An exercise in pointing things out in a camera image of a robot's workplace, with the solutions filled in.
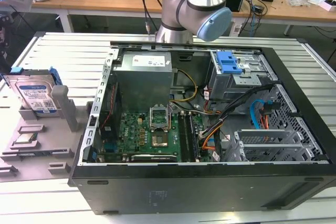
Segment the table leg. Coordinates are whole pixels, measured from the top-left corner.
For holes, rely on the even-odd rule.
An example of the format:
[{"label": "table leg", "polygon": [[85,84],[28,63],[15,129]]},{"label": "table leg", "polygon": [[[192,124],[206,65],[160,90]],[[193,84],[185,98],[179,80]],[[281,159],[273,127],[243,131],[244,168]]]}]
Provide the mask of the table leg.
[{"label": "table leg", "polygon": [[286,27],[286,30],[283,32],[283,35],[288,36],[290,34],[290,31],[292,31],[294,25],[288,25]]},{"label": "table leg", "polygon": [[59,18],[61,19],[62,27],[65,33],[73,33],[74,27],[72,26],[70,15],[66,13],[59,14]]},{"label": "table leg", "polygon": [[238,37],[243,23],[240,20],[233,20],[230,37]]}]

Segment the wooden desk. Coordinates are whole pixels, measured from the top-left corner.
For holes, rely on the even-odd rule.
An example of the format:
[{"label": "wooden desk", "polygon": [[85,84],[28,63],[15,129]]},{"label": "wooden desk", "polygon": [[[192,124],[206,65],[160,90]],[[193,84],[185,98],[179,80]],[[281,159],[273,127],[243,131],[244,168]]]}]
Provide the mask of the wooden desk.
[{"label": "wooden desk", "polygon": [[[146,0],[150,13],[161,13],[161,7],[156,0]],[[108,10],[118,12],[144,12],[142,0],[63,0],[63,9]]]},{"label": "wooden desk", "polygon": [[[336,27],[336,13],[327,12],[316,5],[291,7],[287,0],[265,4],[268,13],[261,23]],[[146,5],[152,17],[161,18],[161,7],[156,0],[146,0]],[[64,31],[68,33],[73,32],[70,15],[144,17],[141,0],[49,0],[35,3],[31,12],[58,14]],[[237,31],[248,16],[249,5],[243,1],[240,12],[233,13],[234,25],[230,35],[237,36]]]}]

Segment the blue hard drive label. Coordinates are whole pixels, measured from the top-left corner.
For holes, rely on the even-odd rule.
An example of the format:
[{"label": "blue hard drive label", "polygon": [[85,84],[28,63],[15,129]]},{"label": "blue hard drive label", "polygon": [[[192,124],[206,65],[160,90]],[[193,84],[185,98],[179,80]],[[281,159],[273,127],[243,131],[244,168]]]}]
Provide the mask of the blue hard drive label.
[{"label": "blue hard drive label", "polygon": [[45,85],[19,86],[22,97],[37,113],[55,113],[57,108]]},{"label": "blue hard drive label", "polygon": [[20,86],[22,90],[36,90],[36,89],[47,89],[44,85],[31,85],[31,86]]}]

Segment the sticker label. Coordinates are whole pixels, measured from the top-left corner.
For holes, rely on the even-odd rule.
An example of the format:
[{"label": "sticker label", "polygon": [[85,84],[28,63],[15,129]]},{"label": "sticker label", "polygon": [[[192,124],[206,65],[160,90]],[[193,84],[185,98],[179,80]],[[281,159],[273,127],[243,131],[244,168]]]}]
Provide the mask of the sticker label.
[{"label": "sticker label", "polygon": [[134,67],[164,67],[164,56],[158,55],[135,55],[132,66]]},{"label": "sticker label", "polygon": [[204,99],[209,100],[209,91],[204,91]]},{"label": "sticker label", "polygon": [[221,157],[216,152],[213,152],[212,156],[215,159],[215,161],[219,162]]},{"label": "sticker label", "polygon": [[21,94],[32,110],[39,113],[54,113],[57,108],[48,96],[47,87],[44,85],[19,86]]}]

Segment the slotted metal surface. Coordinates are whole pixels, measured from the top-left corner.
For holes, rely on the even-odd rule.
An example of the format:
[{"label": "slotted metal surface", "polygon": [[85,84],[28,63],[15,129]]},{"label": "slotted metal surface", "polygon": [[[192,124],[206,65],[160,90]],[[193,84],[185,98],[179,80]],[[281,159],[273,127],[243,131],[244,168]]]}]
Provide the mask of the slotted metal surface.
[{"label": "slotted metal surface", "polygon": [[[63,83],[69,87],[69,97],[74,99],[76,105],[84,105],[95,97],[110,41],[153,40],[153,36],[147,35],[47,33],[43,37],[35,37],[16,64],[35,69],[55,67]],[[336,135],[336,76],[308,45],[287,38],[223,37],[210,44],[199,39],[195,39],[195,42],[273,48]],[[11,107],[12,97],[12,92],[1,82],[0,110]]]},{"label": "slotted metal surface", "polygon": [[[69,87],[69,96],[76,105],[83,105],[92,101],[101,76],[103,59],[110,47],[110,41],[153,41],[154,37],[146,35],[121,34],[64,34],[47,33],[45,36],[35,37],[15,62],[15,66],[25,68],[58,69],[63,83]],[[330,130],[336,135],[336,85],[335,75],[323,64],[321,58],[308,45],[303,45],[295,39],[273,38],[221,38],[213,44],[228,46],[256,46],[271,47],[292,73],[294,79],[301,86],[309,100],[320,113]],[[18,115],[15,108],[18,103],[12,91],[0,82],[0,133],[1,144],[6,136],[11,135],[16,125]],[[110,223],[139,222],[144,223],[197,223],[199,221],[217,221],[224,219],[231,223],[254,221],[281,221],[300,219],[336,218],[336,189],[330,188],[313,199],[291,211],[264,212],[228,212],[179,215],[133,215],[121,217],[95,216],[90,210],[80,192],[76,188],[63,188],[67,180],[43,180],[34,182],[2,183],[0,201],[6,202],[0,214],[11,214],[3,218],[3,223],[25,221],[49,221],[48,213],[58,213],[57,222],[69,222],[85,218],[91,222],[100,221]]]}]

